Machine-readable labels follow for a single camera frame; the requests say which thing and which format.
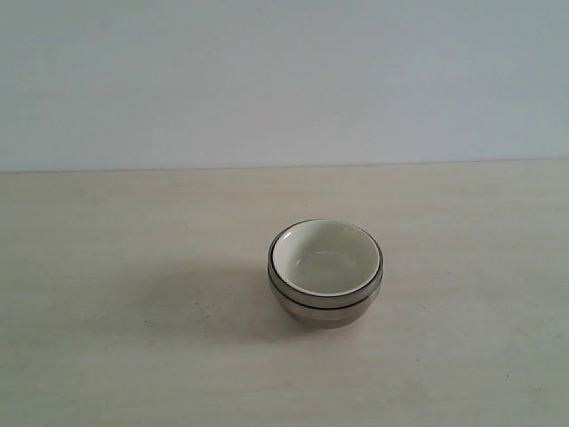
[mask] metallic bowl exterior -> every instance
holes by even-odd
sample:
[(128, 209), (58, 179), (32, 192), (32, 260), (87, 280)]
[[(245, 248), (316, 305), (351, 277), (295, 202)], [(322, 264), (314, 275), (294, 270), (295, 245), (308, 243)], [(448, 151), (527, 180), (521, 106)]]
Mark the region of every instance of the metallic bowl exterior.
[(364, 232), (364, 234), (372, 240), (372, 242), (377, 246), (378, 253), (380, 255), (379, 268), (376, 271), (375, 276), (373, 276), (373, 278), (368, 283), (359, 287), (354, 292), (344, 295), (337, 295), (337, 296), (319, 296), (319, 295), (308, 294), (289, 286), (276, 272), (275, 264), (273, 262), (273, 250), (275, 248), (275, 244), (278, 241), (278, 239), (291, 227), (294, 227), (295, 225), (298, 225), (300, 223), (303, 222), (297, 222), (287, 227), (283, 231), (281, 231), (275, 237), (268, 250), (268, 274), (270, 276), (273, 285), (276, 286), (276, 288), (282, 294), (286, 295), (288, 298), (290, 298), (293, 301), (299, 302), (300, 304), (308, 305), (315, 308), (321, 308), (321, 309), (336, 309), (363, 301), (363, 299), (373, 294), (376, 288), (380, 287), (381, 280), (383, 279), (383, 254), (381, 252), (381, 248), (372, 236), (370, 236), (367, 232), (365, 232), (364, 230), (360, 229), (359, 227), (353, 224), (350, 225), (353, 225), (354, 227)]
[(372, 305), (372, 302), (380, 292), (380, 287), (377, 286), (369, 296), (355, 304), (336, 309), (319, 309), (291, 300), (275, 287), (272, 280), (269, 280), (269, 285), (273, 295), (284, 311), (302, 324), (318, 329), (333, 329), (356, 321)]

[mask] small bowl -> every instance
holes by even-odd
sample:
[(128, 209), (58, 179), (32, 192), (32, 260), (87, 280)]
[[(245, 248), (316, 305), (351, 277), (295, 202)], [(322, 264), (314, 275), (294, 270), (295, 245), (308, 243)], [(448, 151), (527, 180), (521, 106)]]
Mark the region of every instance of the small bowl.
[(291, 316), (313, 327), (339, 327), (362, 316), (380, 290), (383, 255), (357, 226), (298, 222), (268, 250), (270, 287)]

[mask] wall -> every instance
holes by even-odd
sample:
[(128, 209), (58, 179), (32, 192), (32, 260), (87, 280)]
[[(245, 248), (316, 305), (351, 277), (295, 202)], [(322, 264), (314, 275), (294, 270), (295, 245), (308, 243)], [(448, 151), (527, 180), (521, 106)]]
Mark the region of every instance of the wall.
[(3, 0), (0, 171), (569, 157), (566, 0)]

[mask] light wood surface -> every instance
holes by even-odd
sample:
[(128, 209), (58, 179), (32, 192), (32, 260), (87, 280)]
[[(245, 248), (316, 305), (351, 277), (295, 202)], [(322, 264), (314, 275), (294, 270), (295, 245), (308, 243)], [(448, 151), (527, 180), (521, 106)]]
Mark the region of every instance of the light wood surface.
[[(569, 161), (0, 175), (0, 425), (565, 426)], [(271, 239), (333, 217), (380, 296), (309, 332)]]

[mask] bowl rim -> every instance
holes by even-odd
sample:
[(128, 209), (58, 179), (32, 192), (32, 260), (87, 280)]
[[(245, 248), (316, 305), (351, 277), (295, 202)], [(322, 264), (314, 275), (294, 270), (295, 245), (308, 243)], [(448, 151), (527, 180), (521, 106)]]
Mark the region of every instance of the bowl rim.
[[(275, 265), (275, 260), (274, 260), (274, 252), (275, 252), (275, 246), (278, 243), (278, 241), (280, 240), (280, 238), (285, 234), (286, 231), (292, 229), (293, 227), (296, 227), (302, 223), (305, 222), (320, 222), (320, 221), (324, 221), (324, 222), (334, 222), (334, 223), (338, 223), (338, 224), (342, 224), (342, 225), (347, 225), (353, 229), (358, 230), (359, 232), (361, 232), (364, 236), (366, 236), (367, 238), (369, 238), (373, 245), (375, 246), (376, 249), (376, 255), (377, 255), (377, 268), (375, 269), (374, 273), (369, 277), (369, 279), (361, 284), (359, 284), (356, 287), (352, 287), (350, 288), (348, 291), (344, 291), (344, 292), (336, 292), (336, 293), (330, 293), (330, 294), (324, 294), (324, 293), (319, 293), (319, 292), (313, 292), (313, 291), (309, 291), (308, 289), (304, 289), (303, 287), (300, 287), (298, 285), (295, 285), (294, 283), (292, 283), (291, 281), (285, 279), (276, 269), (276, 265)], [(268, 251), (268, 262), (270, 263), (272, 270), (275, 272), (276, 276), (287, 286), (291, 287), (292, 289), (296, 290), (297, 292), (301, 293), (301, 294), (305, 294), (305, 295), (311, 295), (311, 296), (315, 296), (315, 297), (320, 297), (320, 298), (340, 298), (340, 297), (346, 297), (346, 296), (350, 296), (352, 294), (356, 294), (357, 292), (361, 291), (362, 289), (364, 289), (365, 287), (369, 286), (371, 283), (373, 283), (376, 278), (378, 277), (378, 275), (380, 273), (383, 272), (383, 252), (381, 251), (380, 245), (377, 243), (377, 241), (372, 237), (372, 235), (370, 235), (370, 233), (368, 233), (367, 231), (365, 231), (364, 229), (362, 229), (361, 227), (358, 227), (356, 224), (353, 224), (351, 222), (347, 222), (347, 221), (343, 221), (343, 220), (336, 220), (334, 218), (311, 218), (311, 219), (307, 219), (307, 220), (303, 220), (303, 221), (298, 221), (295, 222), (294, 224), (289, 225), (288, 227), (286, 227), (285, 229), (283, 229), (280, 233), (278, 233), (276, 235), (276, 237), (273, 239), (273, 242), (271, 243), (270, 249)]]

